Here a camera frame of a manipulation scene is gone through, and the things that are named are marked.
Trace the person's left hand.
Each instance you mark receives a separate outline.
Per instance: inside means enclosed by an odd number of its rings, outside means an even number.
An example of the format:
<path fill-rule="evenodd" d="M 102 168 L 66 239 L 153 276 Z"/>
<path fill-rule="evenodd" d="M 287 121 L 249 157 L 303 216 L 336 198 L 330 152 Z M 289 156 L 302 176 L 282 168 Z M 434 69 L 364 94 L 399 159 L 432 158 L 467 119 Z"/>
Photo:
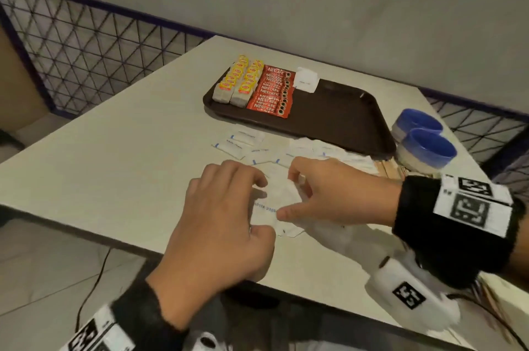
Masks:
<path fill-rule="evenodd" d="M 147 278 L 169 324 L 186 329 L 216 294 L 265 276 L 274 249 L 248 249 L 248 240 L 253 186 L 267 184 L 260 170 L 231 160 L 189 182 L 182 215 Z"/>

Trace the person's right hand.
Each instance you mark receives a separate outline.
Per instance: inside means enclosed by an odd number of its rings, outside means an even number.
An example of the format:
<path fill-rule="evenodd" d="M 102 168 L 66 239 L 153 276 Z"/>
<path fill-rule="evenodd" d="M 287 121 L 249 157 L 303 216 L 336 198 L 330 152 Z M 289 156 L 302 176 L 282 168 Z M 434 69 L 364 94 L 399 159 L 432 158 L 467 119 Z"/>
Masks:
<path fill-rule="evenodd" d="M 305 178 L 306 196 L 316 196 L 315 220 L 393 227 L 401 181 L 367 174 L 336 159 L 295 157 L 288 179 L 298 182 L 300 176 Z"/>

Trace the white sugar sachet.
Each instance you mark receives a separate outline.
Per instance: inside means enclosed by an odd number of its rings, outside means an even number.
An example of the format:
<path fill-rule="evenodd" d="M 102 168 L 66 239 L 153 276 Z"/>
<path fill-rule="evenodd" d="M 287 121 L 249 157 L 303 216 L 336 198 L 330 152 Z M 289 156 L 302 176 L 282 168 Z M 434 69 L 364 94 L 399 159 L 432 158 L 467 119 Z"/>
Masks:
<path fill-rule="evenodd" d="M 264 188 L 254 188 L 250 224 L 273 227 L 280 237 L 298 236 L 304 231 L 302 227 L 279 221 L 276 216 L 278 209 L 302 201 L 298 188 L 288 179 L 288 169 L 271 162 L 255 165 L 255 168 L 265 175 L 268 184 Z"/>

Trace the person's right forearm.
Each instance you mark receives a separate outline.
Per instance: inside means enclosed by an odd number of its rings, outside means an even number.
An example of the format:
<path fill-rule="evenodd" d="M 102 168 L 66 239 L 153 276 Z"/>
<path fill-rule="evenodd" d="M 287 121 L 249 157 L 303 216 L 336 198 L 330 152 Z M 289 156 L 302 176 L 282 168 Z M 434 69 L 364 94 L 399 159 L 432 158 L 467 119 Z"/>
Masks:
<path fill-rule="evenodd" d="M 529 211 L 520 221 L 513 251 L 501 276 L 519 288 L 529 288 Z"/>

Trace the pile of white sugar packets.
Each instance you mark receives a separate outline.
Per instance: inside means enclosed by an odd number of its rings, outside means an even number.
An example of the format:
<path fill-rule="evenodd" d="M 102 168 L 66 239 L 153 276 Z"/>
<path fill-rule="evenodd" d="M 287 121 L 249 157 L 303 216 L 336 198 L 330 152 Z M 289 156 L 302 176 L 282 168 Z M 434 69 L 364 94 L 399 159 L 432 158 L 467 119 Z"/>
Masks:
<path fill-rule="evenodd" d="M 295 157 L 314 160 L 336 159 L 367 174 L 381 176 L 382 166 L 370 156 L 348 152 L 335 145 L 309 138 L 289 139 L 285 146 L 266 146 L 266 134 L 243 125 L 234 125 L 211 146 L 237 161 L 251 166 L 273 163 L 289 168 Z"/>

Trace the dark brown plastic tray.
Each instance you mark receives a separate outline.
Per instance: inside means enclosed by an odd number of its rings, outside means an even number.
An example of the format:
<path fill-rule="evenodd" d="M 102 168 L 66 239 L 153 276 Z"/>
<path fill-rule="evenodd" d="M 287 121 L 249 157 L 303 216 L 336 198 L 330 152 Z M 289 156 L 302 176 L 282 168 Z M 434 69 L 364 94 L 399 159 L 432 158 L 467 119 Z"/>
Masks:
<path fill-rule="evenodd" d="M 313 94 L 294 90 L 289 116 L 273 117 L 259 111 L 213 101 L 214 87 L 203 96 L 209 112 L 221 118 L 294 137 L 308 137 L 345 150 L 389 160 L 396 144 L 373 95 L 356 87 L 321 80 Z"/>

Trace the bundle of wooden stirrers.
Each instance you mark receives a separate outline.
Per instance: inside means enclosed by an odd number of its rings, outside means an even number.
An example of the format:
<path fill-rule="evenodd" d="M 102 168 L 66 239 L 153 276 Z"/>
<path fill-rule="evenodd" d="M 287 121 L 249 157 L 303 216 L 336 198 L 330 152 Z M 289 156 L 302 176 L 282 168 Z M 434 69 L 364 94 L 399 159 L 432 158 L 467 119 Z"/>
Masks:
<path fill-rule="evenodd" d="M 407 169 L 400 166 L 393 158 L 388 161 L 374 161 L 374 165 L 382 177 L 400 181 L 404 181 L 407 177 Z"/>

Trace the row of red coffee sticks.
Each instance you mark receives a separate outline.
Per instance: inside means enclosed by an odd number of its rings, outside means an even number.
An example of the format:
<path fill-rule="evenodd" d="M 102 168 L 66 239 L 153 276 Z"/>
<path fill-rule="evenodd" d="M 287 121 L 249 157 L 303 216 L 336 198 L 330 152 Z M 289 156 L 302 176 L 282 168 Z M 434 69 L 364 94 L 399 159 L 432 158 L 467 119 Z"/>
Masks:
<path fill-rule="evenodd" d="M 296 73 L 264 65 L 246 109 L 287 119 L 293 105 Z"/>

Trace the row of yellow tea packets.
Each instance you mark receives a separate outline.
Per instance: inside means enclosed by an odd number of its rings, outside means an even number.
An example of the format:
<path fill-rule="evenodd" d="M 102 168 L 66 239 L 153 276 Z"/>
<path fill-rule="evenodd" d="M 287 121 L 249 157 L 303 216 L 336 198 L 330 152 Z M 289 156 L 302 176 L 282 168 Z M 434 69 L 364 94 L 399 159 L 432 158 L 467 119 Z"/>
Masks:
<path fill-rule="evenodd" d="M 240 55 L 231 64 L 221 81 L 215 85 L 213 101 L 228 104 L 235 92 L 235 87 L 241 82 L 248 66 L 249 58 L 246 55 Z"/>
<path fill-rule="evenodd" d="M 241 81 L 237 83 L 230 99 L 230 104 L 245 108 L 258 86 L 264 68 L 262 60 L 254 60 L 245 70 Z"/>

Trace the black right wristband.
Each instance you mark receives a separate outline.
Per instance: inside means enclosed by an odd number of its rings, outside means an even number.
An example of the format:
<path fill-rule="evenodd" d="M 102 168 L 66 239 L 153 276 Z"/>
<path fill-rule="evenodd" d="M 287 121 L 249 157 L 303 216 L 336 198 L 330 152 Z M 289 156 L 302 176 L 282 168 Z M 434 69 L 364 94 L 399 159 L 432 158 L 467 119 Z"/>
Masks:
<path fill-rule="evenodd" d="M 402 184 L 392 232 L 405 242 L 421 266 L 455 289 L 468 288 L 481 272 L 501 274 L 513 251 L 527 207 L 513 198 L 506 238 L 433 213 L 440 179 L 409 176 Z"/>

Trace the black wristband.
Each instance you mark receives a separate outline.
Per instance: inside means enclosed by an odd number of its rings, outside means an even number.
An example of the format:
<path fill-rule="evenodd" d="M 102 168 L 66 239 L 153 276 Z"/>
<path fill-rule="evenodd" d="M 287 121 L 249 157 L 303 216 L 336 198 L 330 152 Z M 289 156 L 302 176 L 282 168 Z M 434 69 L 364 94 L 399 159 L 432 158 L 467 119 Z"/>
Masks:
<path fill-rule="evenodd" d="M 527 207 L 513 198 L 506 238 L 433 213 L 440 179 L 409 176 L 402 184 L 392 232 L 405 242 L 421 266 L 455 289 L 468 288 L 481 272 L 501 274 L 513 251 Z"/>
<path fill-rule="evenodd" d="M 158 298 L 146 280 L 134 280 L 109 308 L 132 341 L 132 351 L 183 351 L 189 331 L 165 321 Z"/>

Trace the black left wristband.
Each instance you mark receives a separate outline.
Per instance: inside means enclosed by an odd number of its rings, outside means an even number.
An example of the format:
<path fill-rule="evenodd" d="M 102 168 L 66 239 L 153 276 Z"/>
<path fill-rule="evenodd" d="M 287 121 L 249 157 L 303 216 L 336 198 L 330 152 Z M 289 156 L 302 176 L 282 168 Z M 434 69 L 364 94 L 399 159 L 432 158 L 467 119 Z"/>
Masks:
<path fill-rule="evenodd" d="M 158 298 L 146 280 L 134 280 L 109 308 L 132 341 L 132 351 L 183 351 L 189 331 L 165 321 Z"/>

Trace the stack of blue paper cups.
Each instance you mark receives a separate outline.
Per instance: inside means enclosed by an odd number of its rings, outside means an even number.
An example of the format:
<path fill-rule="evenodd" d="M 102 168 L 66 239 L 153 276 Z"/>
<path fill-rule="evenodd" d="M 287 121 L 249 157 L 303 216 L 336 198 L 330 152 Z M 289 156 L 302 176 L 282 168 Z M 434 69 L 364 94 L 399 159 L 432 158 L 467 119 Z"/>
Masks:
<path fill-rule="evenodd" d="M 440 172 L 457 154 L 446 138 L 421 128 L 410 130 L 396 148 L 396 158 L 402 166 L 425 175 Z"/>
<path fill-rule="evenodd" d="M 399 144 L 411 130 L 416 128 L 425 129 L 435 134 L 440 134 L 443 131 L 442 124 L 433 116 L 417 109 L 406 108 L 392 126 L 393 140 Z"/>

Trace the white marker tag on wristband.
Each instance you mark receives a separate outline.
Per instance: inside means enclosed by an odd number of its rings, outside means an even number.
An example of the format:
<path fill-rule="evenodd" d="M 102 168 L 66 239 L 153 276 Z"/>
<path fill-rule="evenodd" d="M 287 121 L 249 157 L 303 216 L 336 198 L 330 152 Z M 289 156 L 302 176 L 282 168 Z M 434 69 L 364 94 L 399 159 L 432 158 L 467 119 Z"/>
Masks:
<path fill-rule="evenodd" d="M 506 238 L 513 204 L 503 185 L 442 174 L 433 213 Z"/>

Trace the white left marker tag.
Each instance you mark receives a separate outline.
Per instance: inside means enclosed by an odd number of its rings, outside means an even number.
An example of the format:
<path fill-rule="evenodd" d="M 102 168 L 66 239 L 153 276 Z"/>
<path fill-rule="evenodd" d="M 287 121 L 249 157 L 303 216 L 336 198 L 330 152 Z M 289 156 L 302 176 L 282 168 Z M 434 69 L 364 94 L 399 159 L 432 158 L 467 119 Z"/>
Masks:
<path fill-rule="evenodd" d="M 59 351 L 133 351 L 135 347 L 106 304 Z"/>

